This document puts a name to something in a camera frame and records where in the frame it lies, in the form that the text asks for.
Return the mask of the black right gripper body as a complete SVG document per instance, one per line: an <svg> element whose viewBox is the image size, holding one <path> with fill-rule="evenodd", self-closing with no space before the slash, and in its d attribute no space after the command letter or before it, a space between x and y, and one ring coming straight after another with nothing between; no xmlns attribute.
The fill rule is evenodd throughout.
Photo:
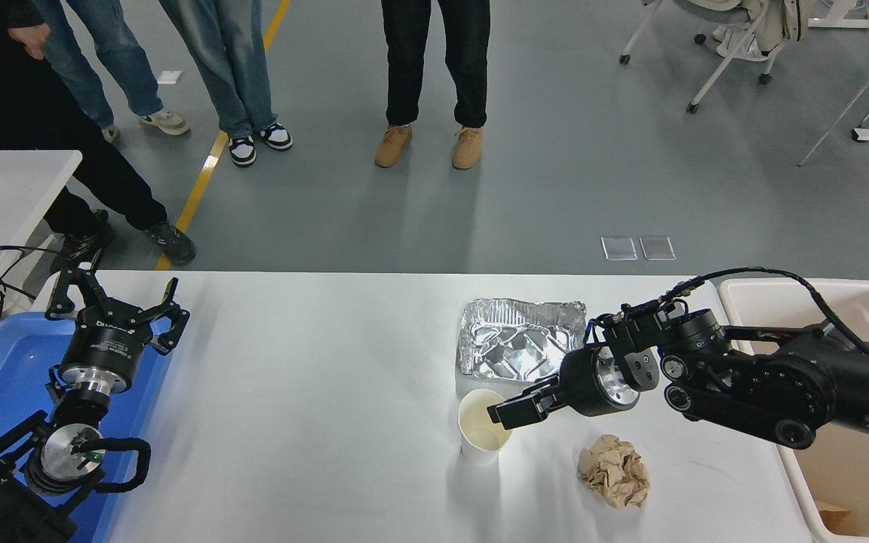
<svg viewBox="0 0 869 543"><path fill-rule="evenodd" d="M559 370L559 401L587 417L616 413L616 405L597 377L599 347L577 348L563 358Z"/></svg>

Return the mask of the person's hand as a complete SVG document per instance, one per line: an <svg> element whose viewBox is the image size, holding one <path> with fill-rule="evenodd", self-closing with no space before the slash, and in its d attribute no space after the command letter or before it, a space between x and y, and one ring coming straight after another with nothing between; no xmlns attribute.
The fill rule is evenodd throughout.
<svg viewBox="0 0 869 543"><path fill-rule="evenodd" d="M45 59L45 48L51 37L51 28L48 24L41 23L35 26L10 27L8 34L11 40L22 45L27 54L34 60Z"/></svg>

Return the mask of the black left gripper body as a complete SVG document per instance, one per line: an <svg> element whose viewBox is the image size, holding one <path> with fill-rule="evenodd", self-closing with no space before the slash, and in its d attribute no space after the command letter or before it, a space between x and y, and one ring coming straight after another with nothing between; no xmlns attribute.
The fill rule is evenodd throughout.
<svg viewBox="0 0 869 543"><path fill-rule="evenodd" d="M145 345L152 339L143 310L132 305L92 305L79 310L76 329L57 375L68 385L132 385Z"/></svg>

